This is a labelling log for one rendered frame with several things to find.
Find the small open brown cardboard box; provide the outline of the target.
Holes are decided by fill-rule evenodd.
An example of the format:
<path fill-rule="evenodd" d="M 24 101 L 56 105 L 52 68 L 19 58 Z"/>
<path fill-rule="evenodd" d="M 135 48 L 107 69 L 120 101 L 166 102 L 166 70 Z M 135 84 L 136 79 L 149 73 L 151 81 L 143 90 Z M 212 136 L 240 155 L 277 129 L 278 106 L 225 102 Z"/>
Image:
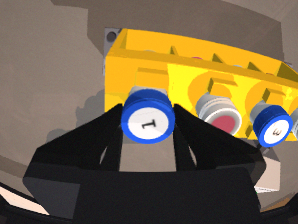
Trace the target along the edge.
<path fill-rule="evenodd" d="M 282 207 L 282 206 L 286 205 L 289 201 L 290 201 L 290 199 L 288 197 L 288 198 L 284 199 L 283 201 L 281 201 L 281 202 L 279 202 L 279 203 L 277 203 L 277 204 L 275 204 L 275 205 L 273 205 L 273 206 L 271 206 L 271 207 L 269 207 L 269 208 L 267 208 L 263 211 L 275 209 L 275 208 L 278 208 L 278 207 Z M 263 211 L 261 211 L 261 212 L 263 212 Z"/>

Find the white key housing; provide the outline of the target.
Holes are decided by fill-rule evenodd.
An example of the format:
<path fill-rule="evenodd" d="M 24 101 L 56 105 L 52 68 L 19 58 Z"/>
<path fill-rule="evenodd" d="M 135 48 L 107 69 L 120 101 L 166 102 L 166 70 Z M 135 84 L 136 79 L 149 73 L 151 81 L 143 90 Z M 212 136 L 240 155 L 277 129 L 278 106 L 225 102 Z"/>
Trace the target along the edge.
<path fill-rule="evenodd" d="M 280 161 L 271 147 L 263 147 L 259 142 L 244 137 L 239 139 L 259 148 L 267 164 L 266 170 L 254 186 L 256 193 L 278 191 L 280 188 Z M 259 144 L 258 144 L 259 143 Z"/>

